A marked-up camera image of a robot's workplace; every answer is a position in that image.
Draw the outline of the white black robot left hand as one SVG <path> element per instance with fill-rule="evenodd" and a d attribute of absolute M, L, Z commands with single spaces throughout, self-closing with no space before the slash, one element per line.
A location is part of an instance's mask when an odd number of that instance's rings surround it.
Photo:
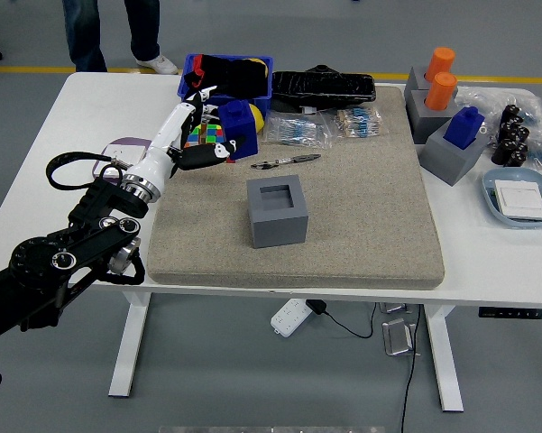
<path fill-rule="evenodd" d="M 152 139 L 144 158 L 126 171 L 121 181 L 122 189 L 147 202 L 155 202 L 176 170 L 214 166 L 234 155 L 244 143 L 244 137 L 216 144 L 184 146 L 194 128 L 217 110 L 216 106 L 207 103 L 217 92 L 217 86 L 201 89 L 175 106 Z"/>

